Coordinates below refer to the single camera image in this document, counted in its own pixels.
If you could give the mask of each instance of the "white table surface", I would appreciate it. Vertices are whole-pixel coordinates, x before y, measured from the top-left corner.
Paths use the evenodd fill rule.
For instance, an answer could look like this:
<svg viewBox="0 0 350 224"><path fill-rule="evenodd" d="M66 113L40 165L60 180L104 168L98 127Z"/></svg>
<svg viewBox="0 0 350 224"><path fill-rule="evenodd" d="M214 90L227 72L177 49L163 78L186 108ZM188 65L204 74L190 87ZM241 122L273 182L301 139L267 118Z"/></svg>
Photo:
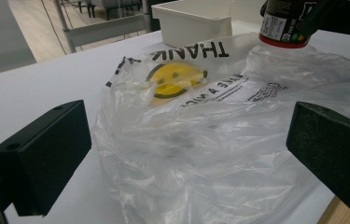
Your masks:
<svg viewBox="0 0 350 224"><path fill-rule="evenodd" d="M319 31L310 44L350 59L350 35ZM168 48L162 43L161 32L155 32L0 73L0 143L56 105L78 99L84 100L92 127L100 107L101 89L122 57ZM294 214L288 214L285 223L316 223L332 197L320 184ZM106 197L94 146L46 217L18 217L12 205L6 215L10 224L123 223L119 207Z"/></svg>

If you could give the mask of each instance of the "white box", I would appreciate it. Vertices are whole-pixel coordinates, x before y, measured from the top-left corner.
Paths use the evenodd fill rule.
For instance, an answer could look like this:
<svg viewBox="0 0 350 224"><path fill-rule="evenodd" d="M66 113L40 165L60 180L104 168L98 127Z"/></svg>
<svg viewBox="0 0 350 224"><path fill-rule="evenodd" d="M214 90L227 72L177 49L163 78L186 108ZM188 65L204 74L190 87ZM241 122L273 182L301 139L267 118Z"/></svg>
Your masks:
<svg viewBox="0 0 350 224"><path fill-rule="evenodd" d="M229 35L259 32L265 0L180 0L152 6L163 42L176 48Z"/></svg>
<svg viewBox="0 0 350 224"><path fill-rule="evenodd" d="M160 20L163 42L180 48L232 35L231 0L181 0L152 6Z"/></svg>

